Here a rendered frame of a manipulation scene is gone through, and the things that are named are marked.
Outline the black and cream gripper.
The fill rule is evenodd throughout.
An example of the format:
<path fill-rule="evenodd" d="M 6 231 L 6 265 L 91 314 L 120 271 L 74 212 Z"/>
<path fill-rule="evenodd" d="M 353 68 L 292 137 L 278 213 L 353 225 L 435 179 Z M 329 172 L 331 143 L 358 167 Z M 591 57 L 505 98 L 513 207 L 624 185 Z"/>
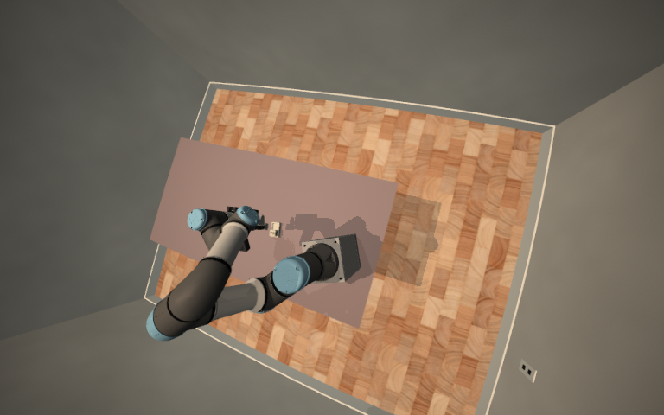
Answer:
<path fill-rule="evenodd" d="M 235 213 L 235 212 L 237 211 L 238 208 L 239 208 L 239 207 L 227 207 L 227 212 Z M 233 210 L 233 211 L 232 211 L 232 210 Z M 255 210 L 257 213 L 259 213 L 258 210 L 256 210 L 256 209 L 253 209 L 253 210 Z M 254 227 L 254 228 L 252 229 L 252 231 L 254 231 L 254 230 L 263 230 L 263 229 L 265 229 L 265 228 L 267 228 L 267 227 L 268 227 L 268 226 L 265 225 L 265 217 L 264 217 L 264 215 L 261 215 L 261 216 L 260 216 L 260 221 L 259 221 L 258 225 L 257 225 L 256 227 Z"/>

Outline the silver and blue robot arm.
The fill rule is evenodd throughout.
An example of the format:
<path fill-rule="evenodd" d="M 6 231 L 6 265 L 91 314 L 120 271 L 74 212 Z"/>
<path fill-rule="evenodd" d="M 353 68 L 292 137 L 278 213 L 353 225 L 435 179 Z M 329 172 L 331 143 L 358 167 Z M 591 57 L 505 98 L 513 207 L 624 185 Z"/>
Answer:
<path fill-rule="evenodd" d="M 248 206 L 235 213 L 204 208 L 190 212 L 188 226 L 200 231 L 209 253 L 151 311 L 146 328 L 152 338 L 169 341 L 187 330 L 247 310 L 263 314 L 308 284 L 336 274 L 337 253 L 318 243 L 305 253 L 280 260 L 265 277 L 225 287 L 239 251 L 250 250 L 248 235 L 258 223 L 258 213 Z"/>

